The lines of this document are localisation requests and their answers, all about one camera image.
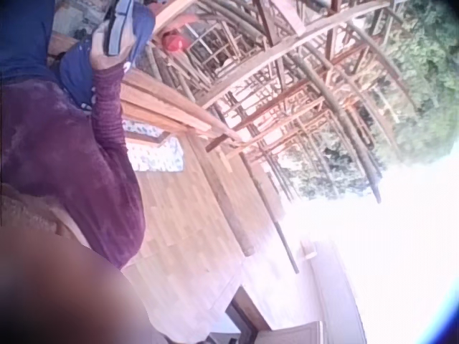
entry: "wooden floor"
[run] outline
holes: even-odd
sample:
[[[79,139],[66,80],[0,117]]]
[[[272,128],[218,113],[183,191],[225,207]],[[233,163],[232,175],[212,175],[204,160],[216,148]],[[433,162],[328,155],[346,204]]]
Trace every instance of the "wooden floor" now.
[[[218,321],[237,288],[243,285],[272,328],[302,323],[305,305],[272,306],[279,284],[295,278],[273,223],[239,157],[230,168],[217,152],[209,159],[240,215],[256,253],[245,259],[197,162],[190,142],[182,173],[138,173],[147,232],[139,254],[124,269],[146,304],[158,330],[181,343],[203,340]],[[268,177],[256,168],[262,186],[280,204]],[[295,299],[298,288],[289,292]]]

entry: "lumber stack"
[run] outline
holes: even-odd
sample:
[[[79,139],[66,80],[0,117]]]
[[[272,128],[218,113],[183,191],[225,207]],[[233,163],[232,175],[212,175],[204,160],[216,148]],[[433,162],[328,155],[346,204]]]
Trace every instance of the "lumber stack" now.
[[[53,33],[48,53],[55,57],[76,43],[72,37]],[[132,68],[121,85],[123,116],[129,120],[155,125],[170,133],[195,132],[208,138],[239,135],[219,119],[188,100],[181,93]]]

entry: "tree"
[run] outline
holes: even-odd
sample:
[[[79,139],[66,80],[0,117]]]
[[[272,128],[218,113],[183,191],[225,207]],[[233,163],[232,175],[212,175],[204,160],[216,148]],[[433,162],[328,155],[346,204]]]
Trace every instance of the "tree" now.
[[[453,11],[433,0],[409,0],[402,6],[407,6],[402,14],[405,30],[392,30],[385,49],[402,71],[416,108],[389,77],[380,77],[377,87],[396,116],[386,118],[392,121],[402,162],[432,163],[449,154],[459,134],[459,24]],[[373,96],[382,108],[382,99]],[[379,168],[399,163],[364,107],[359,113],[375,138],[372,150]],[[325,130],[321,135],[328,136],[324,140],[328,148],[339,156],[346,154],[333,133]],[[292,171],[292,180],[306,198],[333,198],[330,183],[321,171],[317,173],[306,163],[300,148],[291,148],[288,156],[301,164]],[[368,183],[353,163],[341,164],[331,175],[340,194],[369,192]]]

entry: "sky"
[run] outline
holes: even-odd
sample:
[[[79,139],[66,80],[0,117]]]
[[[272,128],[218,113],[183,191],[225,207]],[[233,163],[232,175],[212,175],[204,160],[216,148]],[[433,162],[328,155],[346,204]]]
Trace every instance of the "sky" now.
[[[459,144],[432,165],[387,171],[380,191],[380,205],[304,201],[286,221],[336,243],[369,344],[429,343],[459,302]]]

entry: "red hat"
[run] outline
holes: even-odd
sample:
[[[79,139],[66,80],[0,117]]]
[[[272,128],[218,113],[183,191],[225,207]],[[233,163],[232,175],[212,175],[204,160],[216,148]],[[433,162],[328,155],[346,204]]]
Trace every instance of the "red hat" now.
[[[179,52],[189,47],[189,42],[180,34],[165,34],[162,44],[167,52]]]

